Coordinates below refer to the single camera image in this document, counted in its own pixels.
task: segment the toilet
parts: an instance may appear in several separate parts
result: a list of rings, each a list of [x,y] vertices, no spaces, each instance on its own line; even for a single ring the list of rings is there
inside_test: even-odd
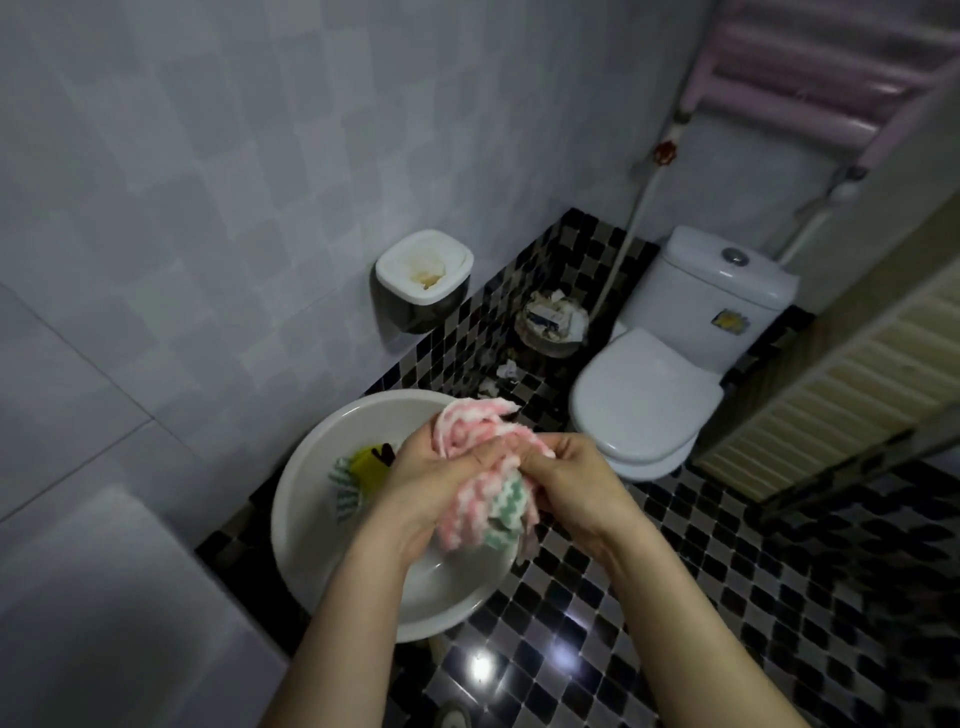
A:
[[[723,399],[720,378],[793,303],[798,282],[755,251],[676,227],[574,382],[572,426],[623,478],[676,470]]]

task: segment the toilet seat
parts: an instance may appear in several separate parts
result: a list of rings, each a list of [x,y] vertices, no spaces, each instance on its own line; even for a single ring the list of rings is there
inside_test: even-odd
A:
[[[570,416],[608,459],[625,469],[665,467],[666,460],[677,458],[680,465],[723,399],[719,382],[720,375],[694,366],[649,331],[634,328],[600,351],[577,377]]]

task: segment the pipe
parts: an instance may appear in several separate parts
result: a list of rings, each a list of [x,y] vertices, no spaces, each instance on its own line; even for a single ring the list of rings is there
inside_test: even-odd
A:
[[[650,179],[647,180],[647,183],[643,185],[643,189],[641,189],[640,193],[637,195],[634,209],[630,214],[630,220],[627,222],[627,235],[623,240],[623,244],[620,245],[620,250],[616,254],[616,259],[613,261],[613,266],[611,267],[610,272],[607,274],[607,280],[604,281],[603,288],[600,290],[600,297],[597,299],[597,303],[594,304],[593,310],[590,312],[591,321],[593,321],[597,317],[597,314],[600,313],[600,309],[603,307],[604,301],[606,301],[607,296],[610,295],[611,288],[613,288],[613,282],[616,280],[616,274],[620,272],[623,261],[627,257],[627,252],[630,251],[630,246],[636,237],[636,231],[639,229],[640,223],[646,215],[647,210],[650,208],[654,193],[657,192],[657,187],[660,186],[660,180],[663,178],[663,173],[666,172],[666,168],[670,166],[670,162],[672,162],[676,156],[677,142],[680,141],[680,137],[683,136],[684,131],[686,130],[686,125],[689,123],[688,116],[684,114],[680,114],[680,116],[684,119],[684,121],[673,121],[670,124],[670,128],[667,130],[667,133],[663,136],[663,140],[654,149],[653,159],[657,167],[654,169],[653,174],[650,175]],[[670,151],[663,153],[661,150],[664,148],[667,148]]]
[[[806,222],[790,237],[783,250],[774,258],[778,265],[782,267],[793,260],[801,248],[810,242],[810,238],[817,234],[817,231],[830,219],[832,214],[832,207],[824,201],[813,214],[807,216]]]
[[[780,267],[785,266],[797,256],[797,253],[810,242],[813,236],[824,226],[824,223],[830,219],[835,208],[859,195],[860,183],[863,181],[866,172],[867,170],[861,167],[848,168],[843,180],[835,183],[823,197],[814,200],[807,206],[806,220],[790,236],[786,245],[774,258]]]

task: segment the trash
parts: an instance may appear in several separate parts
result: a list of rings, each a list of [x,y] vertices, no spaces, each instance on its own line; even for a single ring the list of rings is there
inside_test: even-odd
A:
[[[500,389],[496,386],[496,382],[487,377],[477,388],[477,395],[482,400],[494,400],[500,396]]]
[[[519,376],[516,373],[516,362],[513,359],[507,359],[506,364],[501,364],[496,368],[496,375],[500,379],[517,381]]]
[[[587,335],[587,310],[561,290],[554,291],[549,298],[535,292],[524,306],[523,314],[527,326],[547,341],[575,344]]]

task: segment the pink radiator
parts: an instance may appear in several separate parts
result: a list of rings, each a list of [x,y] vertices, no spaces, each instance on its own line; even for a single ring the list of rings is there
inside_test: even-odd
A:
[[[876,167],[960,75],[956,0],[727,0],[679,104],[855,150]]]

